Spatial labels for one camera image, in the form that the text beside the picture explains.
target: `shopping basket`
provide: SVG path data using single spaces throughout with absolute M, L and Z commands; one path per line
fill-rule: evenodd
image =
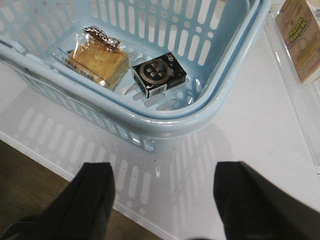
M 270 0 L 3 0 L 0 61 L 39 93 L 147 151 L 153 140 L 190 134 L 221 109 Z M 114 91 L 75 73 L 52 53 L 84 27 L 172 52 L 186 82 L 147 99 L 128 71 Z

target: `packaged pastry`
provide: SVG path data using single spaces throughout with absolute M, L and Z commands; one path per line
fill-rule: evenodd
M 64 63 L 75 72 L 113 90 L 129 68 L 128 54 L 119 48 L 120 41 L 96 26 L 86 27 L 77 35 L 73 50 L 65 53 Z

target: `plastic wrapper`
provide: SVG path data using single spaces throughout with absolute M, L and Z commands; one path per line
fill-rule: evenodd
M 132 48 L 131 45 L 90 26 L 76 33 L 73 40 L 52 55 L 80 75 L 113 90 L 130 65 L 145 51 L 144 47 Z

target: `wooden floor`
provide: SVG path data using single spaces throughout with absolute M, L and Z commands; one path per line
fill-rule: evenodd
M 40 214 L 68 182 L 0 141 L 0 236 L 23 217 Z M 112 210 L 108 240 L 161 240 Z

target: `black package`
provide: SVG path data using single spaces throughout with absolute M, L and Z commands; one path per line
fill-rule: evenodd
M 187 75 L 171 52 L 132 68 L 134 78 L 147 98 L 184 83 Z

